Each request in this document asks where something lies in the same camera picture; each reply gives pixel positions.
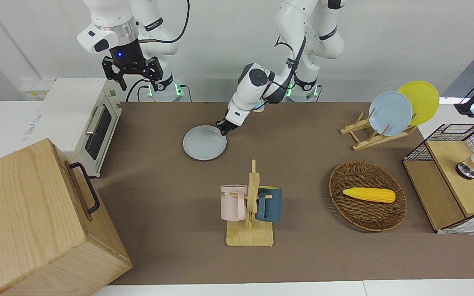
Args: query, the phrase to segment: yellow plate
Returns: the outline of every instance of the yellow plate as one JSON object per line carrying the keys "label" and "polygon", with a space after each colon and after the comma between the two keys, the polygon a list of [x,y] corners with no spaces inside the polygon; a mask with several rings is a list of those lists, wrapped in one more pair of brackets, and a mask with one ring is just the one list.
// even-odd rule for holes
{"label": "yellow plate", "polygon": [[434,86],[425,81],[404,84],[399,93],[406,96],[416,114],[409,125],[419,125],[431,119],[438,110],[440,95]]}

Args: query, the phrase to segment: dark blue mug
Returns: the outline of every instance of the dark blue mug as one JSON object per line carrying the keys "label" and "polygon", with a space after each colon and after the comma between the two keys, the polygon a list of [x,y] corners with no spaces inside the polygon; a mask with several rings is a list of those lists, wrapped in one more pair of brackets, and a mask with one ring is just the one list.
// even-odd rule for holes
{"label": "dark blue mug", "polygon": [[281,187],[259,186],[258,195],[256,219],[265,222],[279,221],[281,219]]}

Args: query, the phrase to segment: oven door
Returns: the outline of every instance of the oven door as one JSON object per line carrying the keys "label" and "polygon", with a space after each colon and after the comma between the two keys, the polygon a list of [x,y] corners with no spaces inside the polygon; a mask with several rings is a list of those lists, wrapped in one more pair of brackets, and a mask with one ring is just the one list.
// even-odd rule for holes
{"label": "oven door", "polygon": [[96,174],[89,172],[89,175],[98,175],[102,166],[105,152],[111,141],[113,131],[118,121],[118,116],[113,110],[111,102],[102,93],[100,103],[96,105],[93,116],[87,129],[85,130],[86,140],[81,148],[81,155],[87,163],[94,166]]}

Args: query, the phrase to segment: mug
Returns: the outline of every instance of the mug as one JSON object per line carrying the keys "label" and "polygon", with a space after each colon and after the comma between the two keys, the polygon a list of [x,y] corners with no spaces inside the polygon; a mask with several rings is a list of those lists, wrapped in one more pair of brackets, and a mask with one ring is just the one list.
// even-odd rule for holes
{"label": "mug", "polygon": [[240,221],[246,219],[244,195],[248,193],[246,185],[221,186],[221,218],[226,221]]}
{"label": "mug", "polygon": [[265,222],[279,221],[281,219],[281,187],[259,186],[258,193],[256,219]]}

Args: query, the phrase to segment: oven window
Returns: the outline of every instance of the oven window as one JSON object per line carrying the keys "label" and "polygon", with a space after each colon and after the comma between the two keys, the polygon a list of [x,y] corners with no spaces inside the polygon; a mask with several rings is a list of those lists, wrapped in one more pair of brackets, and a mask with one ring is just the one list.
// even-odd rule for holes
{"label": "oven window", "polygon": [[109,110],[105,107],[104,113],[102,114],[98,127],[96,128],[96,133],[90,135],[87,139],[87,143],[85,143],[85,150],[87,150],[94,160],[98,157],[98,152],[100,152],[100,148],[102,147],[111,119],[111,113],[109,113]]}

